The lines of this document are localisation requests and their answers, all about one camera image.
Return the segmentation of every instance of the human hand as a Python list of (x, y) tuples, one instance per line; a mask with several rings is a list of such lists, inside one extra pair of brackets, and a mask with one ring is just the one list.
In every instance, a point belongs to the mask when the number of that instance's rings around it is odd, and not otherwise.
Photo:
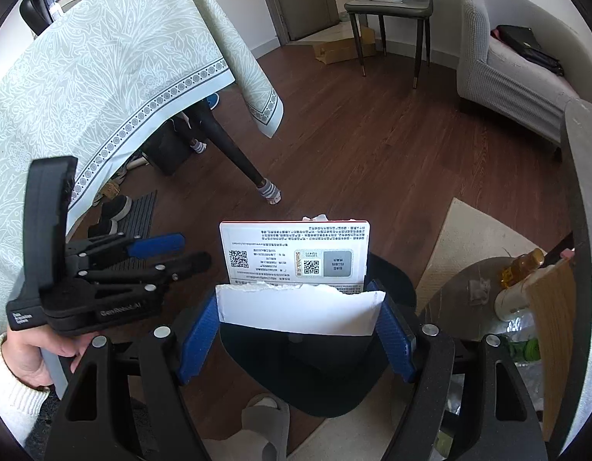
[(70, 370), (74, 372), (96, 335), (97, 333), (89, 333), (67, 338), (58, 335), (46, 325), (22, 331), (12, 331), (8, 327), (6, 340), (2, 343), (3, 360), (12, 374), (27, 386), (38, 388), (52, 385), (40, 348), (62, 357), (75, 357), (70, 366)]

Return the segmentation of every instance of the blue gripper pad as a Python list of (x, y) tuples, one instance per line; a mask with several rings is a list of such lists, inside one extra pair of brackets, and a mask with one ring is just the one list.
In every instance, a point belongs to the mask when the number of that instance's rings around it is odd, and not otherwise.
[(377, 331), (383, 349), (386, 351), (392, 371), (395, 374), (400, 374), (407, 383), (414, 381), (416, 369), (412, 363), (411, 342), (386, 300), (381, 304), (375, 331)]
[(213, 295), (181, 347), (181, 365), (177, 371), (181, 384), (184, 385), (200, 373), (218, 329), (217, 296)]
[(159, 254), (174, 253), (184, 247), (185, 238), (182, 235), (168, 234), (137, 240), (128, 246), (128, 254), (144, 259)]

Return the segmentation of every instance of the carpet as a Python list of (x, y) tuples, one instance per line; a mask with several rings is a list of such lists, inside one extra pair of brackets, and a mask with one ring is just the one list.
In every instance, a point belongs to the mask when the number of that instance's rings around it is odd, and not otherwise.
[[(494, 256), (517, 256), (536, 247), (491, 216), (454, 198), (418, 283), (417, 313), (435, 292), (465, 267)], [(391, 419), (389, 370), (358, 407), (324, 421), (288, 457), (290, 461), (375, 461), (386, 451), (395, 426)]]

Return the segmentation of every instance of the sofa cushion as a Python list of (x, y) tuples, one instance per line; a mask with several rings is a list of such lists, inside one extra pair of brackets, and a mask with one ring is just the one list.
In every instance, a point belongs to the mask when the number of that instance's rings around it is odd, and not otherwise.
[(489, 38), (487, 63), (522, 86), (541, 95), (561, 110), (565, 109), (569, 100), (579, 98), (565, 78), (529, 62), (492, 36)]

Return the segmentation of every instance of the cardboard box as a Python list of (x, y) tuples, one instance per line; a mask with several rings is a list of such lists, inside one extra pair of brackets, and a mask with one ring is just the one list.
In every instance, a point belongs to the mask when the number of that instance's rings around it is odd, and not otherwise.
[[(360, 35), (363, 44), (363, 55), (365, 57), (375, 55), (375, 32), (370, 27), (362, 27)], [(315, 58), (325, 64), (349, 61), (358, 57), (353, 38), (319, 43), (313, 45), (313, 50), (315, 51)]]

